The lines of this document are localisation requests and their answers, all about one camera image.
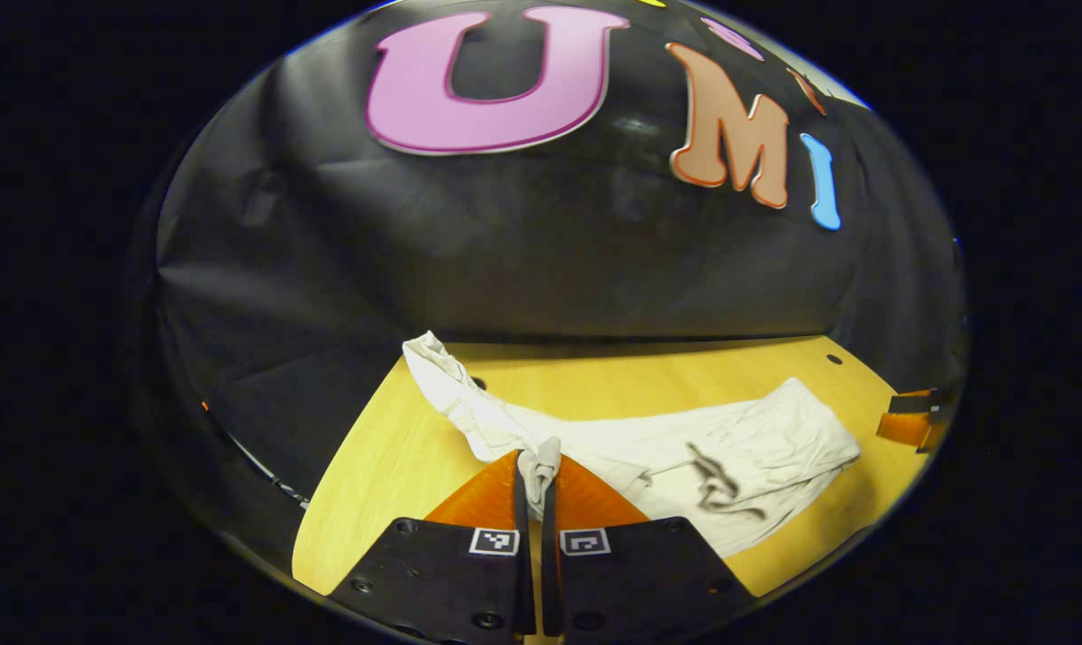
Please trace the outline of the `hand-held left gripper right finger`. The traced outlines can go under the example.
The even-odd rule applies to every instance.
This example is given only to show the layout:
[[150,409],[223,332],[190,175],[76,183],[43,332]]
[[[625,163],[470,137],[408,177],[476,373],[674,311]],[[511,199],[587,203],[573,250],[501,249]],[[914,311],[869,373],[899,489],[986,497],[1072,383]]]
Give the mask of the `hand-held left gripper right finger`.
[[562,644],[684,644],[757,605],[689,519],[649,518],[570,456],[545,493],[541,595]]

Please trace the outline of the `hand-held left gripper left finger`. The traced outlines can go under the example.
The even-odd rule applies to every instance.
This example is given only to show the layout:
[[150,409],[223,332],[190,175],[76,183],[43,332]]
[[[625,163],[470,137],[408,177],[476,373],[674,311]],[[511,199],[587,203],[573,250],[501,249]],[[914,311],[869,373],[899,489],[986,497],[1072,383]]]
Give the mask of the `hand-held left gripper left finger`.
[[517,451],[421,518],[392,519],[332,603],[428,644],[520,644],[536,632]]

